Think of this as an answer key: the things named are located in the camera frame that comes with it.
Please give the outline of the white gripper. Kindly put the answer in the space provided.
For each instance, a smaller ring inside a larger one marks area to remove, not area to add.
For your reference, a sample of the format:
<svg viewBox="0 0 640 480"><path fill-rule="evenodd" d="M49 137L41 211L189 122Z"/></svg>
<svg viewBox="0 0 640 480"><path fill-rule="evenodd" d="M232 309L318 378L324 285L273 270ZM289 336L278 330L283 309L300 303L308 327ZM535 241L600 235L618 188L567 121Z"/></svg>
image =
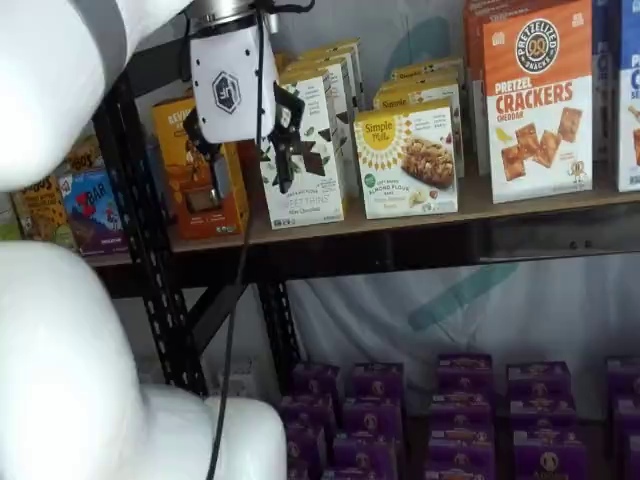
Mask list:
<svg viewBox="0 0 640 480"><path fill-rule="evenodd" d="M221 205L220 143L263 138L262 153L274 154L273 185L292 185L292 157L301 155L300 126L305 102L279 86L268 28L251 24L234 31L195 37L190 43L196 108L184 120L188 143L209 170L210 198Z"/></svg>

